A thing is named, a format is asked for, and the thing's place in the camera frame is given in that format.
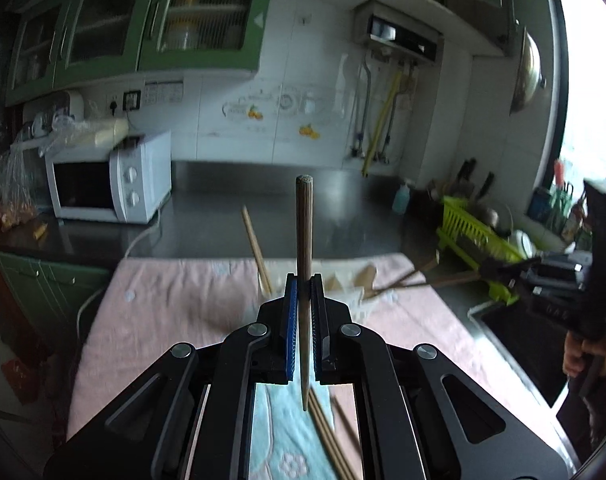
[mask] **human hand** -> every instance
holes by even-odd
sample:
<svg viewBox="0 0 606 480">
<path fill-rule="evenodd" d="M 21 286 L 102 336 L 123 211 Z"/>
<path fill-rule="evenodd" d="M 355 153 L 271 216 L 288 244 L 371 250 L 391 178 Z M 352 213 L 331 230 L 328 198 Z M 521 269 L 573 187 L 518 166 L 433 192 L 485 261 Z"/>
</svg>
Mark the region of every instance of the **human hand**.
<svg viewBox="0 0 606 480">
<path fill-rule="evenodd" d="M 585 368 L 585 360 L 582 358 L 584 353 L 600 355 L 605 358 L 603 367 L 600 371 L 601 377 L 606 377 L 606 336 L 598 342 L 584 340 L 582 343 L 576 339 L 570 332 L 565 337 L 565 352 L 563 355 L 563 372 L 576 377 Z"/>
</svg>

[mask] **metal screw head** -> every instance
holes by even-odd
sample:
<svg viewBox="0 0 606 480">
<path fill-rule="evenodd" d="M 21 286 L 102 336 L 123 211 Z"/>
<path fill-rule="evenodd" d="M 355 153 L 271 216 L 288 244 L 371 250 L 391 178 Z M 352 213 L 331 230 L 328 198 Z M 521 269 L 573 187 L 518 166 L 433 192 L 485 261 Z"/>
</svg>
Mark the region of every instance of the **metal screw head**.
<svg viewBox="0 0 606 480">
<path fill-rule="evenodd" d="M 341 327 L 341 332 L 347 337 L 356 337 L 361 335 L 361 327 L 354 323 L 346 323 Z"/>
<path fill-rule="evenodd" d="M 247 333 L 254 337 L 259 337 L 267 334 L 267 327 L 263 323 L 252 323 L 247 327 Z"/>
<path fill-rule="evenodd" d="M 172 347 L 172 355 L 177 359 L 183 359 L 192 353 L 192 348 L 186 343 L 177 343 Z"/>
<path fill-rule="evenodd" d="M 416 349 L 416 353 L 422 359 L 434 359 L 436 357 L 436 349 L 430 345 L 421 345 Z"/>
</svg>

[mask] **microwave door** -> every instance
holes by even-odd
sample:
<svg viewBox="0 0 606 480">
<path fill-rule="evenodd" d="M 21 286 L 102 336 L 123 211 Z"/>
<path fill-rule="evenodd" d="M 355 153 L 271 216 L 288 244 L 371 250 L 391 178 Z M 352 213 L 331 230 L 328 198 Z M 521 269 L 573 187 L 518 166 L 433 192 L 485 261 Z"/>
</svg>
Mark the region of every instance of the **microwave door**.
<svg viewBox="0 0 606 480">
<path fill-rule="evenodd" d="M 108 160 L 49 164 L 48 181 L 56 216 L 117 221 L 118 216 L 112 199 L 110 166 Z"/>
</svg>

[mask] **microwave knob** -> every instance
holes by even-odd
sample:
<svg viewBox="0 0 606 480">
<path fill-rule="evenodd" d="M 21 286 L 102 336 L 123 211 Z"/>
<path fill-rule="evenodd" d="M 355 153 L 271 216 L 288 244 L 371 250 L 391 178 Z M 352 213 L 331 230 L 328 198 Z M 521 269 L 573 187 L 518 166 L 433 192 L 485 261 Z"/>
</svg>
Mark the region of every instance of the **microwave knob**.
<svg viewBox="0 0 606 480">
<path fill-rule="evenodd" d="M 139 194 L 136 191 L 132 191 L 128 195 L 128 205 L 134 207 L 139 203 Z"/>
<path fill-rule="evenodd" d="M 133 167 L 129 167 L 128 170 L 125 172 L 125 182 L 127 182 L 128 184 L 131 184 L 137 179 L 137 176 L 138 176 L 137 169 L 133 168 Z"/>
</svg>

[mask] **glass cabinet door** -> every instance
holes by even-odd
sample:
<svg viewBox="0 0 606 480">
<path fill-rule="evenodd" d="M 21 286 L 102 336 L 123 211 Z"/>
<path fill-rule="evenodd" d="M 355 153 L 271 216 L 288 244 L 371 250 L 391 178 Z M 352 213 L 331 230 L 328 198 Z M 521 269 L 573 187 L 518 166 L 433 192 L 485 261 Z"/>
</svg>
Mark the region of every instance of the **glass cabinet door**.
<svg viewBox="0 0 606 480">
<path fill-rule="evenodd" d="M 270 0 L 153 0 L 140 70 L 257 70 Z"/>
<path fill-rule="evenodd" d="M 52 89 L 67 10 L 68 0 L 48 0 L 23 15 L 10 64 L 7 105 Z"/>
<path fill-rule="evenodd" d="M 134 72 L 150 0 L 72 0 L 56 86 Z"/>
</svg>

